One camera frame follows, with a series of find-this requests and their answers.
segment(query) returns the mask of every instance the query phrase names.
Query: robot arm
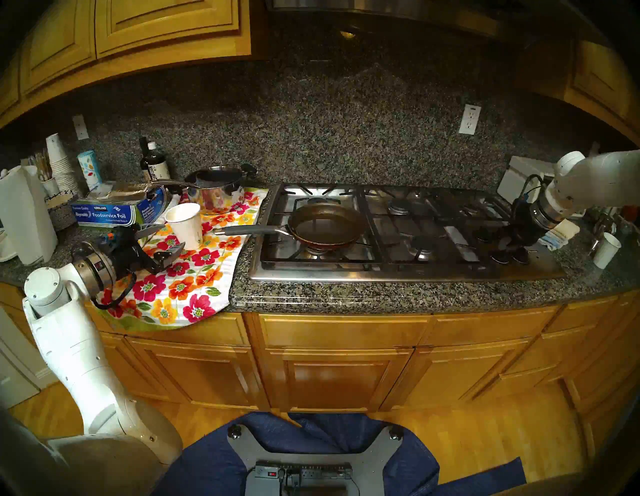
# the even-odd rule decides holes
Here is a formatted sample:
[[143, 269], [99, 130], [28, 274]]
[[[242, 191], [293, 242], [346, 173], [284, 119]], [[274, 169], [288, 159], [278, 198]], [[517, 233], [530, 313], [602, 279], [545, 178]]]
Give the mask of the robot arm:
[[585, 158], [580, 152], [562, 157], [554, 180], [528, 204], [513, 202], [509, 225], [514, 244], [528, 246], [578, 210], [640, 204], [640, 150]]
[[22, 306], [42, 358], [80, 409], [84, 433], [132, 436], [169, 465], [182, 451], [180, 435], [161, 413], [126, 391], [84, 307], [88, 299], [97, 303], [96, 295], [126, 273], [142, 267], [159, 272], [173, 263], [183, 245], [151, 259], [138, 244], [139, 237], [161, 227], [123, 228], [74, 247], [72, 263], [29, 275]]

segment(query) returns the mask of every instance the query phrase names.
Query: wooden floor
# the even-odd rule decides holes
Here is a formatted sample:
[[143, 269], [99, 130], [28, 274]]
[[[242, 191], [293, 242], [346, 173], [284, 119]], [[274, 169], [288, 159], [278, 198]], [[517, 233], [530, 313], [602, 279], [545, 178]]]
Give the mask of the wooden floor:
[[[147, 401], [173, 423], [185, 446], [245, 413]], [[80, 412], [61, 383], [10, 412], [39, 437], [72, 436], [83, 431]], [[522, 459], [528, 482], [578, 472], [586, 462], [577, 417], [556, 384], [491, 403], [375, 413], [371, 417], [412, 430], [440, 464], [441, 483], [517, 456]]]

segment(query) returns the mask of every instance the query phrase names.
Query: gas stovetop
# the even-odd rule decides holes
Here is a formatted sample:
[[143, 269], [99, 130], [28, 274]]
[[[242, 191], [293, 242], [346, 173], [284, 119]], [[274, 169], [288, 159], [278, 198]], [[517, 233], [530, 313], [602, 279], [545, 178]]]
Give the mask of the gas stovetop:
[[470, 189], [281, 184], [263, 224], [285, 225], [291, 213], [321, 199], [367, 220], [350, 246], [311, 253], [292, 237], [258, 236], [250, 278], [301, 282], [527, 280], [564, 275], [541, 244], [507, 252], [502, 227], [511, 206]]

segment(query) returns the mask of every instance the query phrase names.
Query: floral dish towel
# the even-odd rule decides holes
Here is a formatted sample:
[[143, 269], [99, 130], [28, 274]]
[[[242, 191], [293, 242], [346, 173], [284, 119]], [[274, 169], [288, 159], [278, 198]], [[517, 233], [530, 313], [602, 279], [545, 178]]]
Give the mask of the floral dish towel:
[[[229, 288], [236, 261], [247, 236], [214, 236], [218, 227], [254, 224], [268, 189], [245, 188], [244, 202], [226, 214], [202, 215], [204, 240], [198, 250], [183, 250], [166, 271], [153, 275], [136, 273], [137, 281], [119, 306], [100, 310], [108, 320], [127, 330], [157, 331], [188, 326], [219, 312], [229, 304]], [[144, 245], [149, 256], [180, 244], [166, 224]], [[105, 289], [97, 301], [115, 300], [129, 285], [130, 278]]]

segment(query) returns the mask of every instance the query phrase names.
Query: granite backsplash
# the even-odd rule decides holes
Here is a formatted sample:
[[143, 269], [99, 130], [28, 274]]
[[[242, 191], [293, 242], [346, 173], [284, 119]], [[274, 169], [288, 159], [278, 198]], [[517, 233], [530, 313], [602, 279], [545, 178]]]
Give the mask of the granite backsplash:
[[[314, 16], [272, 15], [270, 58], [168, 68], [62, 95], [0, 131], [13, 165], [54, 132], [92, 148], [106, 179], [141, 179], [138, 137], [173, 177], [249, 161], [266, 182], [358, 182], [495, 189], [512, 155], [633, 149], [558, 100], [513, 88], [518, 48], [424, 25], [419, 36], [345, 39]], [[482, 106], [458, 134], [464, 103]], [[77, 141], [71, 116], [90, 138]]]

